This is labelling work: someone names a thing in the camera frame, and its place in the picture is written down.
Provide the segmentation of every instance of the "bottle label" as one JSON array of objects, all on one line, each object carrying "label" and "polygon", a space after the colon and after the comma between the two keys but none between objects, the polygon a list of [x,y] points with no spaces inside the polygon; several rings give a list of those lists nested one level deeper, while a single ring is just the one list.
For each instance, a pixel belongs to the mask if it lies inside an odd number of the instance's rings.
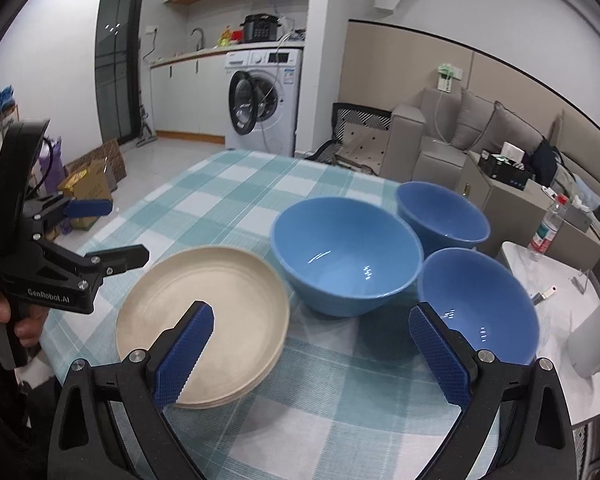
[{"label": "bottle label", "polygon": [[534,237],[531,238],[531,247],[536,252],[544,254],[549,248],[549,245],[551,245],[551,242],[554,241],[557,232],[558,231],[551,229],[544,222],[540,222],[536,234],[534,234]]}]

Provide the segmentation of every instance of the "blue bowl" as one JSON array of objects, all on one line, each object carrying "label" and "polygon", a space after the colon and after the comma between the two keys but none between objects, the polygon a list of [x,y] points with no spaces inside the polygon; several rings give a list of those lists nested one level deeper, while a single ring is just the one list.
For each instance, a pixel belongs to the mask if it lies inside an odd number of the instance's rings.
[{"label": "blue bowl", "polygon": [[420,241],[405,222],[350,198],[289,207],[276,218],[270,240],[300,298],[329,316],[359,316],[387,303],[422,267]]},{"label": "blue bowl", "polygon": [[395,198],[398,214],[420,237],[425,257],[446,247],[475,247],[491,234],[482,211],[446,187],[406,182]]},{"label": "blue bowl", "polygon": [[525,289],[500,263],[469,249],[429,256],[418,277],[418,298],[475,350],[528,365],[538,348],[538,316]]}]

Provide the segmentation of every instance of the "human hand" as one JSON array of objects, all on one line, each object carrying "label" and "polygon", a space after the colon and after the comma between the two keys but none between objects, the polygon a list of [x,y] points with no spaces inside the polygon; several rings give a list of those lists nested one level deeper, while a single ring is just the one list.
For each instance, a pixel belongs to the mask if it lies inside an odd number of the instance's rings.
[{"label": "human hand", "polygon": [[[16,336],[20,339],[22,346],[28,348],[37,344],[48,314],[49,309],[44,306],[31,305],[29,307],[29,317],[21,319],[14,327]],[[7,323],[10,318],[11,308],[9,302],[0,292],[0,322]]]}]

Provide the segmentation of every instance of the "stack of plates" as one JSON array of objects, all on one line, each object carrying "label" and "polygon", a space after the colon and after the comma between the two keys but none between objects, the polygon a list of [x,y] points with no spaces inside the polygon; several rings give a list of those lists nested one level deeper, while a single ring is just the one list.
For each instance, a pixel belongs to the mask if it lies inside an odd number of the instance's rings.
[{"label": "stack of plates", "polygon": [[247,251],[205,246],[175,254],[126,297],[116,324],[120,358],[148,349],[196,300],[212,307],[216,322],[177,405],[212,408],[253,390],[274,367],[288,328],[288,297],[271,266]]}]

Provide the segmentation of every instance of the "white wall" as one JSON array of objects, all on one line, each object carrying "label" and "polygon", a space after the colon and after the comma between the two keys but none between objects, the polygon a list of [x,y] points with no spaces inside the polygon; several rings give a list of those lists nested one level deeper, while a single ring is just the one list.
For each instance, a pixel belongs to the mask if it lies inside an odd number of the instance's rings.
[{"label": "white wall", "polygon": [[94,41],[100,0],[29,0],[0,42],[0,90],[14,87],[20,118],[50,118],[62,160],[101,145]]},{"label": "white wall", "polygon": [[154,45],[154,36],[144,33],[146,28],[150,25],[158,26],[155,50],[144,61],[140,59],[141,102],[149,114],[147,121],[152,129],[154,129],[154,113],[152,110],[151,74],[148,62],[159,57],[171,57],[179,52],[187,51],[187,16],[188,9],[186,6],[167,5],[162,0],[142,0],[139,27],[141,58],[149,53]]},{"label": "white wall", "polygon": [[594,0],[376,0],[378,21],[483,50],[539,79],[600,126],[600,8]]},{"label": "white wall", "polygon": [[306,28],[306,17],[309,0],[201,0],[189,6],[189,24],[187,26],[187,50],[195,50],[200,41],[198,32],[190,36],[196,27],[205,31],[206,47],[215,46],[229,26],[237,30],[249,14],[275,14],[286,16],[291,22],[281,20],[283,25],[278,30],[281,37],[289,28]]},{"label": "white wall", "polygon": [[302,60],[296,151],[312,152],[331,138],[350,19],[375,19],[374,0],[309,0]]}]

